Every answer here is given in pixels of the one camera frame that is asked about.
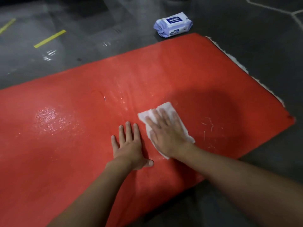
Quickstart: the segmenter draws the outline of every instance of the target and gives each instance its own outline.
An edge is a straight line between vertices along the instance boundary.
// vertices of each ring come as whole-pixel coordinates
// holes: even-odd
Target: blue label
[[[174,30],[173,32],[171,32],[170,35],[174,35],[174,34],[176,34],[176,33],[178,33],[178,32],[179,32],[179,29],[176,29],[176,30]]]
[[[182,21],[181,18],[179,17],[172,17],[172,18],[169,18],[169,19],[166,19],[168,21],[168,23],[172,24],[172,23],[176,23],[178,21]]]

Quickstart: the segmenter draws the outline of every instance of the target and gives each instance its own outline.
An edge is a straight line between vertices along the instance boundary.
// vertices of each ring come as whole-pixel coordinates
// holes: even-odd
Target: yellow floor marking
[[[15,18],[11,19],[5,26],[0,29],[0,34],[2,34],[7,28],[16,21]]]
[[[44,44],[46,44],[47,42],[50,42],[52,39],[55,39],[56,37],[60,36],[60,35],[63,34],[63,33],[66,33],[66,31],[65,31],[65,30],[62,30],[62,31],[60,31],[60,32],[58,32],[58,33],[52,35],[51,37],[49,37],[49,38],[47,38],[47,39],[41,41],[40,43],[34,45],[34,47],[35,47],[35,48],[39,48],[41,45],[44,45]]]

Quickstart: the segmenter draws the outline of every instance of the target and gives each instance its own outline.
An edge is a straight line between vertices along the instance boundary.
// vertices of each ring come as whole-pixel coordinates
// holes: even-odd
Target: wet wipes package
[[[158,19],[154,24],[154,29],[157,30],[161,37],[168,38],[189,31],[191,26],[192,21],[181,12],[170,17]]]

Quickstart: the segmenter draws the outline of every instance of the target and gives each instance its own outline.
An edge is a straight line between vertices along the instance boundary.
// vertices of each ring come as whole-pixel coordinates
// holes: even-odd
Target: forearm
[[[129,162],[109,162],[102,174],[48,227],[105,226],[116,194],[131,171]]]
[[[187,144],[177,159],[204,175],[259,224],[275,227],[302,225],[301,185],[191,144]]]

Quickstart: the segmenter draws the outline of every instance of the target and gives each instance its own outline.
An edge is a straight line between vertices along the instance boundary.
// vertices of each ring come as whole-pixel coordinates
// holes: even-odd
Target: gray floor
[[[163,40],[156,19],[184,11],[285,101],[297,123],[242,158],[303,183],[303,0],[0,0],[0,89]],[[61,31],[57,39],[33,46]],[[208,182],[133,226],[254,226]]]

